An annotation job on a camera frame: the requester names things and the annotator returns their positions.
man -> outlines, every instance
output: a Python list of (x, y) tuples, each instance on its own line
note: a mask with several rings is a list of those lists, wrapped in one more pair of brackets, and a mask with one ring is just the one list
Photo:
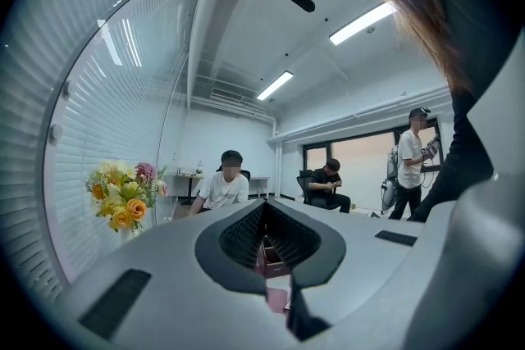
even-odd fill
[(419, 131), (428, 127), (427, 113), (416, 108), (409, 114), (410, 129), (399, 139), (397, 147), (397, 186), (394, 211), (389, 219), (401, 219), (407, 203), (413, 215), (421, 204), (421, 166), (431, 156), (422, 154)]
[(221, 170), (206, 177), (189, 216), (248, 200), (248, 180), (240, 173), (243, 157), (235, 150), (222, 153)]
[(312, 201), (315, 207), (327, 208), (335, 205), (340, 206), (339, 212), (350, 213), (350, 198), (342, 194), (336, 194), (337, 187), (342, 185), (341, 178), (337, 173), (341, 165), (337, 159), (329, 159), (324, 168), (313, 172), (313, 180), (308, 186), (312, 190)]

window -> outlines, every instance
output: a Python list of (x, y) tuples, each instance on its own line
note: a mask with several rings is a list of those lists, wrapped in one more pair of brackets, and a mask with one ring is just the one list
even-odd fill
[[(395, 127), (381, 132), (337, 139), (330, 142), (304, 146), (304, 169), (322, 168), (326, 160), (334, 157), (341, 164), (339, 171), (343, 186), (337, 193), (347, 195), (358, 208), (381, 210), (381, 184), (386, 178), (387, 156), (394, 145), (399, 143), (401, 134), (409, 125)], [(422, 146), (426, 146), (439, 135), (437, 120), (428, 121), (428, 128), (419, 132)], [(422, 198), (425, 198), (443, 162), (443, 152), (433, 161), (425, 162), (422, 168)]]
[(328, 143), (305, 146), (303, 150), (304, 169), (323, 168), (329, 157)]
[(337, 193), (351, 197), (362, 209), (381, 209), (379, 187), (386, 177), (386, 157), (394, 144), (393, 132), (334, 142), (331, 155), (341, 163), (339, 174), (343, 180)]

black pants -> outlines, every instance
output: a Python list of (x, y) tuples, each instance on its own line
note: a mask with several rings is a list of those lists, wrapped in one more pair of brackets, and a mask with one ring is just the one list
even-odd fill
[(341, 209), (339, 209), (340, 213), (350, 213), (350, 204), (352, 204), (352, 202), (350, 201), (350, 197), (344, 196), (343, 194), (327, 194), (326, 197), (312, 198), (310, 204), (323, 209), (335, 209), (341, 206)]
[(421, 185), (415, 189), (406, 189), (397, 184), (395, 189), (395, 207), (389, 219), (401, 219), (407, 203), (410, 205), (410, 215), (413, 215), (421, 204)]

desk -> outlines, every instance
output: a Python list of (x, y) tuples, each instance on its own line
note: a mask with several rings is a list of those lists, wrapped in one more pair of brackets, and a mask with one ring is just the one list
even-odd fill
[(270, 177), (269, 176), (253, 176), (250, 182), (257, 181), (257, 197), (261, 197), (261, 184), (266, 184), (266, 198), (270, 198)]
[(181, 175), (181, 174), (177, 174), (175, 176), (178, 177), (178, 178), (186, 178), (186, 179), (188, 179), (188, 198), (187, 198), (186, 201), (182, 202), (181, 204), (184, 205), (184, 206), (191, 205), (191, 203), (192, 203), (191, 202), (191, 190), (194, 187), (194, 179), (201, 180), (204, 177), (202, 175)]

